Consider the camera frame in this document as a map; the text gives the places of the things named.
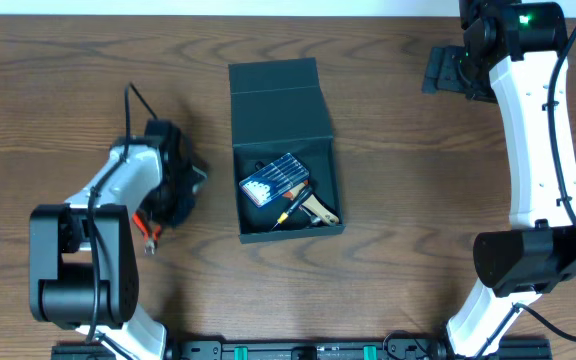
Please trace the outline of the small claw hammer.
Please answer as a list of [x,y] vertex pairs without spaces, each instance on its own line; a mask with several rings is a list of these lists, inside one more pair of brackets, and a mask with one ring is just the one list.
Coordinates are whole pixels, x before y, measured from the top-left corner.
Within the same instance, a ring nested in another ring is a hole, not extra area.
[[[257,171],[261,170],[264,167],[265,167],[265,164],[261,161],[258,161],[255,163],[255,169]],[[304,182],[302,182],[298,186],[297,193],[300,193],[304,187],[307,187],[308,183],[309,183],[308,180],[305,180]],[[284,193],[283,197],[289,199],[290,201],[293,201],[295,199],[296,195],[294,194],[294,191],[291,190],[291,191]],[[318,226],[321,223],[321,219],[317,215],[315,215],[310,209],[306,208],[304,205],[301,205],[299,207],[299,210],[304,212],[309,217],[310,224],[308,225],[308,228]]]

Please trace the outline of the blue precision screwdriver set case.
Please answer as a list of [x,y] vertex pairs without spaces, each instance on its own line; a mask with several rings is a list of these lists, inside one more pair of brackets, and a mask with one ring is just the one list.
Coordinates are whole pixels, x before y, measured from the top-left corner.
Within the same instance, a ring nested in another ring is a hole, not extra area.
[[309,170],[291,153],[286,153],[240,181],[239,187],[261,208],[303,183],[309,176]]

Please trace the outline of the orange scraper wooden handle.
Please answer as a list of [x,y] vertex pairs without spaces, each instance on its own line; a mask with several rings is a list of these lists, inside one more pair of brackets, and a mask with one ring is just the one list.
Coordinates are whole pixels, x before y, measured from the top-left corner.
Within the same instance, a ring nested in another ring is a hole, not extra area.
[[[294,194],[296,196],[298,194],[297,189],[300,184],[291,189],[294,191]],[[321,219],[322,224],[325,224],[327,226],[333,226],[338,225],[340,223],[339,217],[318,200],[318,198],[314,193],[314,188],[313,188],[313,194],[303,203],[303,205],[306,208],[310,209],[315,215],[317,215]]]

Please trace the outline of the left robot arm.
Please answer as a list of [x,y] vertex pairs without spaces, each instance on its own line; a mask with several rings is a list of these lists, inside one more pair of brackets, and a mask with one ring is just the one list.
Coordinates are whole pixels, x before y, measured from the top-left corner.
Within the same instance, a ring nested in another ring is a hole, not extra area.
[[181,225],[206,175],[173,123],[151,119],[141,136],[120,137],[101,170],[62,204],[29,218],[29,306],[39,322],[85,335],[56,345],[54,359],[178,359],[165,325],[138,303],[131,223],[141,221],[155,249]]

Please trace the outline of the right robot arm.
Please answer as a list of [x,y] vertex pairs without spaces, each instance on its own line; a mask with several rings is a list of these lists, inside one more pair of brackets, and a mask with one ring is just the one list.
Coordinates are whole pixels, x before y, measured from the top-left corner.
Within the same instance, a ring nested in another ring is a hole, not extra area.
[[474,242],[476,282],[430,359],[543,359],[507,331],[576,277],[576,158],[567,109],[568,29],[554,2],[462,0],[463,42],[432,49],[422,89],[498,105],[511,176],[510,227]]

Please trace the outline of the black yellow screwdriver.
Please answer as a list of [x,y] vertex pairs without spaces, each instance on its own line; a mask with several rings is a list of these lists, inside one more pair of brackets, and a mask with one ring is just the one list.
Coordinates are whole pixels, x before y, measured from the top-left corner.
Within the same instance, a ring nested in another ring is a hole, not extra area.
[[313,187],[311,185],[306,185],[300,190],[295,199],[292,201],[291,205],[281,213],[277,222],[272,227],[272,230],[281,225],[285,220],[287,220],[303,203],[313,194]]

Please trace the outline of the red handled pliers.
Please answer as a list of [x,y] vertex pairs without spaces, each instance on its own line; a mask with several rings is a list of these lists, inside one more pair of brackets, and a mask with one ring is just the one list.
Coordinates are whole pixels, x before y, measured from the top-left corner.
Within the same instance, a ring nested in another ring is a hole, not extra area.
[[143,235],[145,254],[154,255],[163,232],[162,226],[151,221],[143,211],[135,212],[132,216],[132,221]]

